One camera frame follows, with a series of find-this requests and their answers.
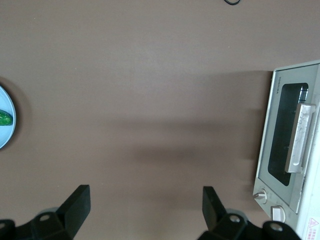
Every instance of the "toaster oven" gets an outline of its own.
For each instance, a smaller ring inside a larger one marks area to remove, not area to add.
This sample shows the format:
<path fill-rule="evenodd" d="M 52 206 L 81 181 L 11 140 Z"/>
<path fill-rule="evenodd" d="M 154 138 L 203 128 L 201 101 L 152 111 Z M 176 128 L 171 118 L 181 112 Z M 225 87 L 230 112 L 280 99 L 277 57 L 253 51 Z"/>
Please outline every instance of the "toaster oven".
<path fill-rule="evenodd" d="M 273 221 L 320 240 L 320 60 L 273 71 L 253 197 Z"/>

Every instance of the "toaster oven window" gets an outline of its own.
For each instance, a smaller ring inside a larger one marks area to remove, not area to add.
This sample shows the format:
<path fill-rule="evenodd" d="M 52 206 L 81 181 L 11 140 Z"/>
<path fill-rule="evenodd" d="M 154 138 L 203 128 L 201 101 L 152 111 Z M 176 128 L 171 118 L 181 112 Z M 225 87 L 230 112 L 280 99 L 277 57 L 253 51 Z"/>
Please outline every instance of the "toaster oven window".
<path fill-rule="evenodd" d="M 307 94 L 307 83 L 285 84 L 281 90 L 268 171 L 285 186 L 289 185 L 291 177 L 291 173 L 285 172 L 285 166 L 296 109 L 299 103 L 306 102 Z"/>

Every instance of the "brand logo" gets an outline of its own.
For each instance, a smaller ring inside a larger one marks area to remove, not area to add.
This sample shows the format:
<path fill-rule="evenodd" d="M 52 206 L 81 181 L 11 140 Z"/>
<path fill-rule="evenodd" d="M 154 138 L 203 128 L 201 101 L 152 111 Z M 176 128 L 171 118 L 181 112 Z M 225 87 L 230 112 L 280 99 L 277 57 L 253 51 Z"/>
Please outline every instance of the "brand logo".
<path fill-rule="evenodd" d="M 279 90 L 280 90 L 280 82 L 281 82 L 281 77 L 279 77 L 279 79 L 278 79 L 278 85 L 276 86 L 276 94 L 279 93 Z"/>

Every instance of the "warning label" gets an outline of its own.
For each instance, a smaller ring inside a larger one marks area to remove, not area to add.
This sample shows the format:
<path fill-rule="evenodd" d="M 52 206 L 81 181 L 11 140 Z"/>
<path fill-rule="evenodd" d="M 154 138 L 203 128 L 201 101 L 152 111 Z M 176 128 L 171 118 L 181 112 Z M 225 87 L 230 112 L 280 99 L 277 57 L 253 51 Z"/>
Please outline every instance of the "warning label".
<path fill-rule="evenodd" d="M 313 228 L 314 226 L 318 225 L 319 223 L 314 220 L 313 218 L 310 218 L 310 221 L 309 221 L 309 228 Z"/>
<path fill-rule="evenodd" d="M 306 231 L 305 240 L 318 240 L 320 217 L 310 217 L 308 222 L 308 228 Z"/>

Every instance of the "screw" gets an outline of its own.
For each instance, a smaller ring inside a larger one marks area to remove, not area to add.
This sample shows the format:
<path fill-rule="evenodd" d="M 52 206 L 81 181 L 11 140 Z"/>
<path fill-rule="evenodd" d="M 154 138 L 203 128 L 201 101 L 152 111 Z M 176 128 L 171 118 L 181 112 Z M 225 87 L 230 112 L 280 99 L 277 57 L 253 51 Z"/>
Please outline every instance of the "screw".
<path fill-rule="evenodd" d="M 46 214 L 46 215 L 41 216 L 39 220 L 40 220 L 41 222 L 43 222 L 43 221 L 45 221 L 45 220 L 48 220 L 49 218 L 50 218 L 50 215 Z"/>
<path fill-rule="evenodd" d="M 277 231 L 277 232 L 282 232 L 282 231 L 283 231 L 282 226 L 280 226 L 278 223 L 275 223 L 275 222 L 271 223 L 271 224 L 270 224 L 270 227 L 271 227 L 273 230 Z"/>
<path fill-rule="evenodd" d="M 234 223 L 239 223 L 240 222 L 240 218 L 237 215 L 231 215 L 230 216 L 230 220 Z"/>

